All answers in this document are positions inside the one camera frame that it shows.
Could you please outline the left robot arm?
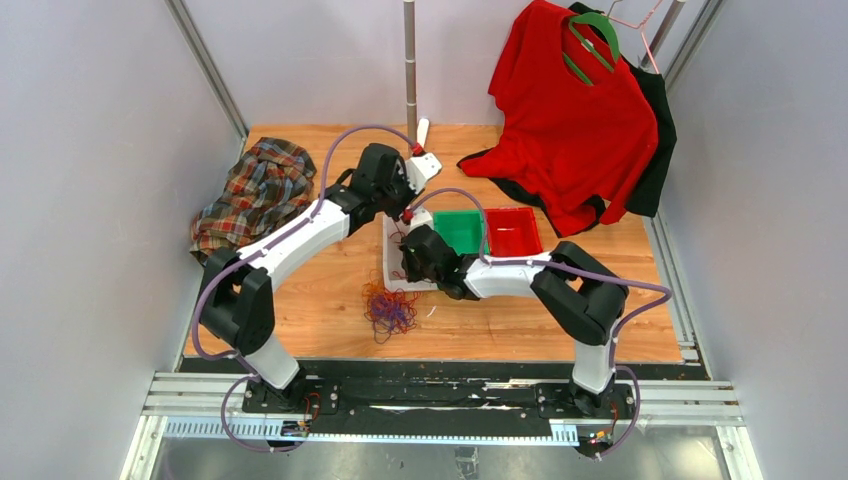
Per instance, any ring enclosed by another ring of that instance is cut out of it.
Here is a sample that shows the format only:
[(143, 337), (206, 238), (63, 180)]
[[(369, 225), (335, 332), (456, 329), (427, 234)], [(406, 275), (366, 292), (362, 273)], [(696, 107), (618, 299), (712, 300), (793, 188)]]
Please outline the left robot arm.
[(325, 248), (352, 236), (383, 214), (402, 218), (442, 165), (417, 150), (404, 158), (387, 145), (365, 147), (358, 165), (324, 188), (303, 213), (266, 238), (239, 250), (220, 248), (207, 260), (192, 317), (265, 383), (268, 400), (283, 413), (298, 411), (306, 386), (297, 360), (275, 336), (274, 294), (283, 282)]

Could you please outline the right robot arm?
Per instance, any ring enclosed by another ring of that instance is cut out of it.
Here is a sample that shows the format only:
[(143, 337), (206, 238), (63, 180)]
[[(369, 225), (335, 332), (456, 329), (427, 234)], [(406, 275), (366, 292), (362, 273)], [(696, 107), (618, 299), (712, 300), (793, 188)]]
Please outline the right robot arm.
[(537, 300), (575, 342), (571, 400), (594, 417), (612, 401), (612, 331), (629, 288), (578, 245), (562, 241), (550, 252), (525, 257), (459, 254), (431, 227), (401, 241), (401, 265), (410, 281), (428, 281), (454, 300), (494, 297)]

